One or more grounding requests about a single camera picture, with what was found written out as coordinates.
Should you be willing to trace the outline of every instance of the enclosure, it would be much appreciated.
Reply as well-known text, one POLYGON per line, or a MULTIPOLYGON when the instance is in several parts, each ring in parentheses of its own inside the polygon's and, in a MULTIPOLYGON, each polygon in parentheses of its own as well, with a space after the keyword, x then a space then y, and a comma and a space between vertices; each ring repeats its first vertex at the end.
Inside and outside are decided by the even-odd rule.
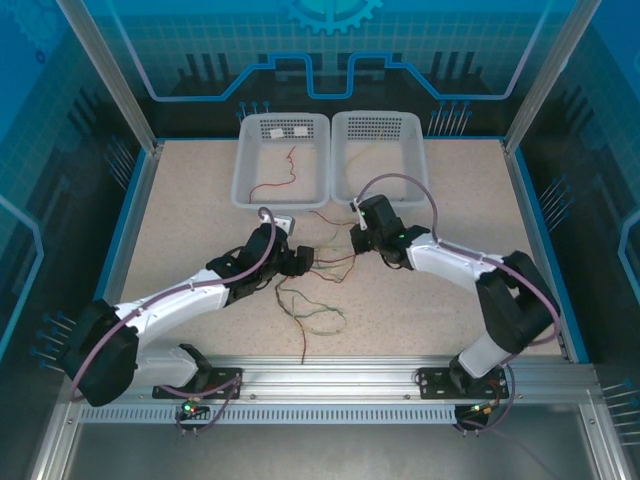
MULTIPOLYGON (((0 0, 2 478, 636 478, 639 16, 623 0, 0 0), (256 123, 282 115, 298 123, 256 123), (443 238, 530 254, 561 309, 478 438, 452 428, 460 401, 415 382, 482 334, 477 297, 352 256, 348 203, 394 171, 427 184, 443 238), (56 358, 85 306, 183 281, 265 203, 328 266, 154 343, 242 369, 219 424, 183 438, 181 402, 151 388, 71 402, 56 358), (329 315, 297 325, 279 295, 329 315)), ((376 188, 431 227, 419 190, 376 188)))

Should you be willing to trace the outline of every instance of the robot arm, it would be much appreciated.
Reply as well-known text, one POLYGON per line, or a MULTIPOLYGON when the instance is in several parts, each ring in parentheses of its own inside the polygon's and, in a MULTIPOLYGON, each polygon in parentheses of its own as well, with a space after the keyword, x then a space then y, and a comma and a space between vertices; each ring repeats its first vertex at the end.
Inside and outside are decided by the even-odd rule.
POLYGON ((107 332, 123 319, 130 320, 109 338, 82 375, 78 388, 87 401, 93 406, 105 405, 131 386, 189 385, 202 391, 198 388, 206 386, 211 368, 193 346, 181 345, 168 351, 145 347, 197 315, 253 294, 277 274, 299 276, 308 272, 313 249, 298 247, 294 252, 287 244, 293 218, 275 217, 274 221, 276 235, 268 257, 243 278, 233 280, 256 265, 269 244, 272 227, 266 216, 245 246, 214 258, 185 281, 134 302, 111 307, 99 300, 88 305, 58 354, 58 363, 72 378, 107 332))
POLYGON ((516 251, 508 257, 487 255, 437 240, 424 227, 405 228, 384 195, 369 197, 354 208, 360 218, 360 224, 351 229, 356 254, 374 250, 389 266, 429 272, 478 293, 486 331, 450 363, 451 380, 461 393, 522 352, 553 321, 547 307, 530 289, 497 268, 496 263, 526 278, 559 312, 549 288, 526 254, 516 251))

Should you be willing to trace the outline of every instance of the white plastic basket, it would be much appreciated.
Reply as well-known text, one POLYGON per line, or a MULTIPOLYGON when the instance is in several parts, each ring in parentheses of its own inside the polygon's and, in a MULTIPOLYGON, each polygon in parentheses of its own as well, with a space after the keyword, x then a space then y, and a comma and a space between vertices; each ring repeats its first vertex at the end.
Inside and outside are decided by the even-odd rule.
POLYGON ((329 201, 329 119, 314 113, 250 115, 240 127, 231 201, 274 211, 320 208, 329 201), (269 186, 293 180, 288 185, 269 186))
MULTIPOLYGON (((348 205, 365 184, 384 173, 410 175, 429 188, 420 120, 412 113, 341 112, 331 125, 331 198, 348 205)), ((417 207, 427 201, 414 184, 391 178, 371 193, 385 194, 393 207, 417 207)))

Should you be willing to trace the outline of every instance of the beige work surface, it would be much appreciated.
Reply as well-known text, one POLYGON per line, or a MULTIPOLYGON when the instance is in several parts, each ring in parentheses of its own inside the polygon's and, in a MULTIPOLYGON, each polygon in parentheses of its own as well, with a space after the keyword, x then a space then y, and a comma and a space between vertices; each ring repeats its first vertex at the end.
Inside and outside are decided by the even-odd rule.
MULTIPOLYGON (((486 252, 530 252, 524 225, 498 141, 425 141, 431 189, 440 212, 439 235, 486 252)), ((257 215, 230 201, 236 141, 168 141, 146 208, 122 295, 148 296, 183 281, 209 260, 243 245, 257 215)), ((333 221, 353 220, 330 202, 321 213, 333 221)), ((423 207, 401 212, 405 225, 430 226, 423 207)), ((336 227, 316 215, 296 215, 290 245, 319 246, 336 227)), ((343 227, 323 258, 349 253, 343 227)), ((194 344, 209 355, 299 355, 301 331, 277 306, 274 283, 228 308, 176 328, 158 343, 194 344)), ((308 355, 453 355, 484 330, 477 295, 441 278, 392 271, 375 253, 360 256, 347 280, 336 285, 315 275, 287 281, 313 300, 342 309, 346 329, 335 336, 307 335, 308 355)), ((291 305, 291 295, 285 296, 291 305)), ((308 309, 296 299, 296 309, 308 309)), ((307 320, 310 328, 333 330, 335 314, 307 320)), ((527 350, 558 354, 557 343, 527 350)))

